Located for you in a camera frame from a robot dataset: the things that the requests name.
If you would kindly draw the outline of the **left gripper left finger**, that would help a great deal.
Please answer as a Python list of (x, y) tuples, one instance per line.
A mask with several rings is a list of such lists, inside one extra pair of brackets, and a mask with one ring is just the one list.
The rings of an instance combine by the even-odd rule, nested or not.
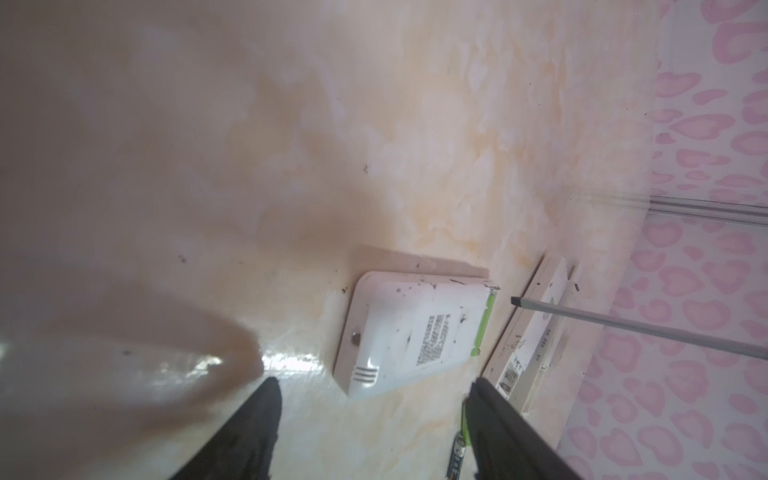
[(172, 479), (268, 479), (281, 414), (279, 381), (269, 377)]

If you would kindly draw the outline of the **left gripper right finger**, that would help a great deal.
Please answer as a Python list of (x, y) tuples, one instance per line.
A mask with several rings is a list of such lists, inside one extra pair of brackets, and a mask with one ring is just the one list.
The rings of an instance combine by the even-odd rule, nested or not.
[(465, 400), (477, 479), (578, 480), (580, 476), (485, 378)]

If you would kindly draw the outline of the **green battery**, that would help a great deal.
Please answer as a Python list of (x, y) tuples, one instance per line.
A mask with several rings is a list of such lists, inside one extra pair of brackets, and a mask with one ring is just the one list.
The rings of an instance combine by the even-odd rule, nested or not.
[(472, 442), (467, 421), (467, 400), (463, 400), (461, 405), (460, 435), (465, 447), (470, 448), (472, 446)]

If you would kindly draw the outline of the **long slim white remote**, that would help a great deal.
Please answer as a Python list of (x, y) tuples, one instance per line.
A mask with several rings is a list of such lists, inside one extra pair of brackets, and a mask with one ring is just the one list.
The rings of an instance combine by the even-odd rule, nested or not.
[[(524, 296), (564, 306), (576, 291), (582, 267), (569, 266), (563, 257), (546, 255), (528, 283)], [(482, 377), (515, 410), (523, 414), (548, 370), (562, 335), (561, 320), (550, 313), (516, 307), (503, 330)]]

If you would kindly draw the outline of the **white air conditioner remote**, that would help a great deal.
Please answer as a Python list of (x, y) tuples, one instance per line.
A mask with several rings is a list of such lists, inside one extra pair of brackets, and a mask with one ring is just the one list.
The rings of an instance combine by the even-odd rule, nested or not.
[(489, 279), (371, 271), (353, 290), (333, 377), (362, 400), (481, 353), (499, 287)]

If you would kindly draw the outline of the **orange handled screwdriver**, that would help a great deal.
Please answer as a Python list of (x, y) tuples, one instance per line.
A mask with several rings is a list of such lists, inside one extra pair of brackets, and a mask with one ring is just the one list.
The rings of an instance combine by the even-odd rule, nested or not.
[(552, 305), (550, 303), (533, 300), (527, 297), (513, 296), (510, 298), (510, 301), (513, 306), (525, 310), (549, 313), (553, 316), (568, 317), (610, 328), (622, 329), (634, 333), (650, 335), (671, 341), (678, 341), (730, 354), (746, 356), (757, 360), (767, 360), (767, 348), (759, 345), (723, 339), (705, 334), (693, 333), (687, 330), (672, 327), (613, 317), (610, 315), (593, 313), (570, 307)]

